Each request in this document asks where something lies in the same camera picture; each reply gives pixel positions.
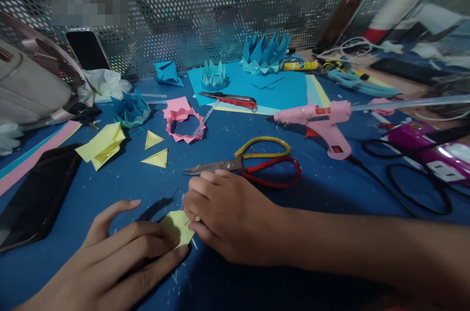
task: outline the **blue paper crown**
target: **blue paper crown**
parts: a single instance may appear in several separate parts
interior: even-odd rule
[[[122,92],[122,100],[111,97],[114,104],[113,118],[122,127],[133,128],[142,125],[150,115],[150,107],[139,91],[133,96]]]
[[[216,66],[212,60],[209,59],[209,64],[207,64],[206,61],[204,67],[200,70],[201,84],[202,88],[205,90],[220,91],[227,87],[228,79],[225,73],[225,64],[222,61]]]
[[[243,69],[251,74],[267,74],[280,71],[291,38],[292,36],[289,36],[287,39],[284,32],[278,44],[279,31],[276,31],[269,43],[267,42],[266,33],[263,34],[260,40],[258,40],[258,33],[250,40],[245,38],[243,59],[241,60]]]

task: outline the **paper crown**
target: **paper crown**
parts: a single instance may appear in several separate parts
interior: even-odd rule
[[[207,61],[204,64],[204,67],[201,70],[201,84],[202,88],[207,91],[220,91],[221,89],[227,87],[228,79],[225,73],[225,64],[221,61],[219,65],[216,66],[209,59],[209,64]]]
[[[185,86],[178,76],[174,61],[158,62],[154,64],[154,67],[157,70],[157,75],[154,78],[158,83],[179,87]]]
[[[267,42],[266,33],[263,34],[260,40],[258,40],[258,33],[250,40],[246,37],[243,45],[243,59],[241,60],[243,70],[251,74],[267,74],[280,71],[291,38],[292,36],[289,36],[287,39],[284,32],[278,44],[279,31],[276,31],[269,43]]]
[[[114,121],[120,122],[122,127],[133,128],[142,125],[150,115],[150,107],[139,91],[135,91],[133,96],[122,92],[122,100],[113,97],[111,100],[114,104]]]

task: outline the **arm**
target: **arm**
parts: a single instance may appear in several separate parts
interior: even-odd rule
[[[230,262],[349,274],[470,305],[469,227],[283,208],[223,170],[191,179],[184,204],[190,229]]]

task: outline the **perforated metal sheet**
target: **perforated metal sheet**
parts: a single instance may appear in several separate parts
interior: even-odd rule
[[[339,0],[128,0],[128,25],[91,26],[112,68],[128,79],[146,79],[157,61],[179,69],[205,60],[241,57],[245,36],[276,29],[293,35],[291,46],[311,48]],[[367,0],[352,24],[368,23],[382,0]],[[0,9],[29,24],[71,53],[65,31],[53,26],[52,0],[0,0]],[[0,37],[17,47],[18,37],[0,25]]]

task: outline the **glue stick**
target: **glue stick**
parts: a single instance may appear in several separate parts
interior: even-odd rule
[[[306,71],[306,70],[316,70],[318,67],[318,62],[313,61],[309,63],[300,62],[300,63],[284,63],[282,66],[283,71]]]

